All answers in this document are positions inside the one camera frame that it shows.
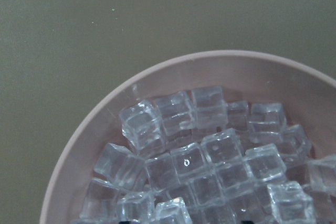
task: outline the tabletop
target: tabletop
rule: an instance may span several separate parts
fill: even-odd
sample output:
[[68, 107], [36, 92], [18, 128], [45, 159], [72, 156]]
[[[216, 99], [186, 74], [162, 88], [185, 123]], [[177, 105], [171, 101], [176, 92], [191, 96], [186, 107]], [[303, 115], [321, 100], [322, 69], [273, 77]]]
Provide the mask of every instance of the tabletop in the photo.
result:
[[336, 0], [0, 0], [0, 222], [37, 223], [90, 110], [136, 73], [241, 49], [336, 78]]

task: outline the gray table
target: gray table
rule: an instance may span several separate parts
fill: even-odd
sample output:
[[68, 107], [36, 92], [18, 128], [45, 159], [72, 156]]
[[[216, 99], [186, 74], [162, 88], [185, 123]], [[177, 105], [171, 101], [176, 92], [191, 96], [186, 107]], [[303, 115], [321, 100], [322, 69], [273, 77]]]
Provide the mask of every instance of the gray table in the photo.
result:
[[245, 49], [336, 78], [335, 39], [336, 0], [0, 0], [0, 222], [37, 223], [73, 131], [139, 71]]

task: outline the plastic ice cube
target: plastic ice cube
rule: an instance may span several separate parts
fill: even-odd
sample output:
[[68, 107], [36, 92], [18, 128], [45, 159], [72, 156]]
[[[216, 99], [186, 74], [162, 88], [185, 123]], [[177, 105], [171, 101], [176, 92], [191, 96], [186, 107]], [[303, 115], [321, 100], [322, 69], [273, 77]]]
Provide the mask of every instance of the plastic ice cube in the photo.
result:
[[204, 87], [191, 91], [196, 112], [196, 127], [206, 129], [226, 125], [227, 104], [220, 86]]
[[82, 210], [81, 219], [106, 219], [114, 217], [115, 204], [124, 192], [111, 183], [93, 178], [89, 184]]
[[281, 103], [254, 103], [247, 125], [253, 142], [269, 144], [282, 142], [281, 132], [285, 129], [286, 123]]
[[210, 224], [203, 220], [203, 211], [198, 208], [188, 208], [189, 216], [193, 224]]
[[116, 219], [105, 219], [105, 220], [91, 220], [91, 219], [77, 219], [71, 221], [70, 224], [118, 224]]
[[204, 137], [213, 135], [220, 131], [222, 131], [222, 127], [212, 127], [212, 128], [206, 128], [206, 129], [194, 128], [191, 130], [192, 141], [200, 142]]
[[192, 180], [190, 184], [198, 205], [205, 205], [223, 197], [215, 174], [210, 173], [202, 177], [198, 177]]
[[253, 190], [246, 191], [238, 197], [231, 198], [229, 203], [237, 215], [238, 221], [253, 221], [254, 224], [265, 223], [265, 214], [256, 193]]
[[238, 223], [236, 214], [231, 206], [225, 201], [217, 201], [202, 208], [202, 224], [236, 224]]
[[282, 177], [286, 172], [286, 165], [275, 144], [247, 150], [244, 160], [249, 164], [253, 176], [260, 182]]
[[175, 185], [173, 187], [168, 188], [164, 193], [165, 198], [167, 200], [172, 200], [177, 197], [181, 197], [183, 198], [183, 201], [187, 207], [192, 207], [196, 205], [194, 193], [192, 192], [189, 183]]
[[117, 202], [117, 216], [120, 221], [136, 220], [149, 222], [154, 215], [154, 197], [151, 191], [128, 193]]
[[193, 143], [192, 130], [181, 130], [166, 137], [167, 150], [172, 150]]
[[182, 198], [158, 203], [155, 208], [157, 224], [192, 224], [188, 210]]
[[283, 184], [287, 181], [288, 181], [287, 178], [284, 176], [284, 177], [279, 177], [279, 178], [267, 181], [267, 184], [263, 182], [254, 184], [254, 191], [256, 192], [256, 195], [265, 213], [269, 215], [272, 214], [271, 199], [269, 197], [267, 185], [268, 184]]
[[307, 163], [287, 168], [286, 177], [288, 178], [289, 181], [295, 180], [301, 186], [309, 184], [310, 178]]
[[250, 133], [248, 131], [238, 131], [236, 130], [236, 134], [239, 136], [240, 144], [243, 148], [243, 155], [249, 149], [253, 149], [256, 147], [263, 146], [262, 143], [254, 143], [251, 141]]
[[143, 100], [119, 114], [122, 134], [132, 149], [143, 156], [154, 156], [165, 150], [165, 135], [161, 132], [162, 119], [153, 105]]
[[234, 129], [206, 136], [201, 142], [205, 156], [214, 165], [225, 164], [234, 159], [240, 159], [243, 148]]
[[312, 198], [305, 194], [297, 182], [268, 184], [272, 214], [279, 224], [314, 224]]
[[167, 136], [195, 127], [195, 110], [185, 91], [154, 100]]
[[312, 189], [325, 191], [336, 197], [336, 154], [308, 161]]
[[197, 143], [174, 149], [171, 151], [171, 156], [181, 182], [208, 169], [204, 153]]
[[336, 222], [336, 198], [323, 191], [312, 190], [308, 185], [304, 191], [313, 199], [315, 216], [318, 222]]
[[298, 152], [308, 154], [311, 150], [312, 143], [299, 124], [286, 128], [283, 132], [283, 139], [284, 142], [291, 142]]
[[252, 132], [281, 132], [286, 127], [286, 117], [281, 103], [254, 103], [248, 120]]
[[228, 128], [239, 131], [247, 130], [248, 102], [237, 101], [227, 104]]
[[226, 197], [234, 197], [253, 186], [253, 176], [246, 162], [228, 163], [215, 170]]
[[173, 160], [169, 153], [147, 159], [145, 166], [148, 180], [153, 190], [160, 191], [179, 183]]
[[277, 144], [277, 149], [287, 168], [298, 166], [307, 160], [306, 153], [303, 149], [297, 149], [293, 142], [279, 143]]
[[147, 179], [144, 159], [124, 146], [111, 143], [104, 147], [94, 171], [115, 186], [127, 190], [142, 190]]

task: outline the bowl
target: bowl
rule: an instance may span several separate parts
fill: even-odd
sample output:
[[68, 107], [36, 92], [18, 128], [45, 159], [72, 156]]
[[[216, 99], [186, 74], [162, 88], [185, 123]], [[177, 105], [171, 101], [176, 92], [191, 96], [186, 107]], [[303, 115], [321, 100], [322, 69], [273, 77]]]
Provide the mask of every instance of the bowl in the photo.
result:
[[221, 85], [225, 100], [282, 102], [320, 158], [336, 153], [336, 80], [303, 64], [260, 52], [220, 50], [174, 58], [148, 68], [109, 93], [82, 121], [51, 176], [40, 224], [78, 218], [93, 166], [107, 142], [126, 145], [119, 112], [145, 98]]

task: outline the ice cube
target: ice cube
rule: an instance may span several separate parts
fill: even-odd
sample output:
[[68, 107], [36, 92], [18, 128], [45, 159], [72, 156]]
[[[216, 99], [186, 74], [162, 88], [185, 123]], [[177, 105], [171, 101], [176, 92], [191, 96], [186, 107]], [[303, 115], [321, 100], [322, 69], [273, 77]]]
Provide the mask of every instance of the ice cube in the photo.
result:
[[153, 190], [160, 191], [179, 183], [172, 157], [169, 153], [147, 159], [145, 166], [148, 180]]
[[147, 179], [144, 159], [126, 147], [108, 143], [100, 155], [94, 171], [115, 186], [127, 190], [142, 190]]
[[172, 150], [193, 143], [192, 130], [181, 130], [166, 137], [167, 150]]
[[282, 142], [281, 132], [286, 127], [286, 116], [281, 103], [254, 103], [248, 119], [253, 142]]
[[288, 180], [295, 180], [301, 186], [310, 183], [307, 163], [287, 168], [286, 177]]
[[181, 182], [207, 171], [204, 153], [197, 143], [171, 151], [174, 168]]
[[203, 220], [203, 208], [202, 210], [198, 208], [188, 208], [188, 212], [193, 224], [210, 224]]
[[283, 139], [284, 142], [291, 142], [298, 152], [310, 153], [312, 143], [301, 125], [297, 124], [286, 128], [283, 132]]
[[260, 182], [284, 176], [286, 165], [282, 161], [275, 144], [249, 149], [244, 157], [253, 173]]
[[202, 177], [195, 178], [190, 182], [190, 184], [194, 197], [199, 205], [205, 205], [223, 197], [215, 174], [210, 173]]
[[231, 206], [223, 200], [214, 202], [213, 204], [203, 207], [202, 212], [203, 212], [202, 224], [238, 223], [236, 215], [231, 209]]
[[236, 130], [236, 134], [239, 136], [240, 144], [242, 145], [244, 155], [248, 149], [253, 149], [256, 147], [263, 146], [262, 143], [254, 143], [251, 141], [250, 133], [248, 131], [238, 131]]
[[246, 162], [228, 163], [215, 170], [226, 197], [234, 197], [253, 186], [253, 176]]
[[287, 168], [301, 165], [307, 160], [306, 153], [300, 148], [297, 149], [293, 142], [279, 143], [277, 149]]
[[192, 192], [189, 183], [172, 186], [168, 188], [164, 193], [167, 200], [181, 197], [187, 207], [192, 207], [196, 205], [194, 193]]
[[225, 164], [234, 159], [240, 159], [243, 148], [234, 129], [206, 136], [201, 142], [205, 156], [214, 165]]
[[122, 134], [132, 149], [145, 157], [164, 152], [165, 135], [161, 131], [162, 119], [148, 100], [120, 112]]
[[206, 129], [194, 128], [191, 130], [192, 141], [200, 142], [204, 137], [213, 135], [220, 131], [222, 131], [221, 127], [213, 127], [213, 128], [206, 128]]
[[111, 183], [93, 178], [86, 192], [79, 217], [81, 219], [113, 218], [116, 214], [117, 200], [124, 194], [125, 192], [114, 187]]
[[315, 216], [319, 222], [326, 221], [329, 224], [336, 221], [336, 201], [333, 196], [312, 190], [310, 186], [306, 186], [304, 191], [313, 199]]
[[224, 101], [222, 87], [212, 86], [193, 89], [191, 95], [198, 129], [225, 126], [227, 124], [227, 104]]
[[91, 220], [91, 219], [77, 219], [71, 221], [70, 224], [118, 224], [116, 219]]
[[136, 220], [149, 222], [154, 215], [154, 197], [151, 191], [128, 193], [117, 202], [117, 216], [120, 221]]
[[155, 208], [155, 224], [192, 224], [182, 198], [158, 203]]
[[234, 128], [239, 131], [246, 131], [248, 118], [248, 102], [237, 101], [228, 103], [227, 116], [227, 128]]
[[254, 224], [265, 223], [265, 214], [256, 193], [253, 190], [231, 198], [229, 203], [237, 215], [238, 221], [253, 221]]
[[195, 109], [185, 91], [154, 100], [167, 136], [195, 127]]
[[312, 189], [325, 191], [336, 197], [336, 154], [308, 161]]
[[297, 182], [268, 184], [272, 214], [279, 224], [314, 224], [312, 198], [305, 194]]

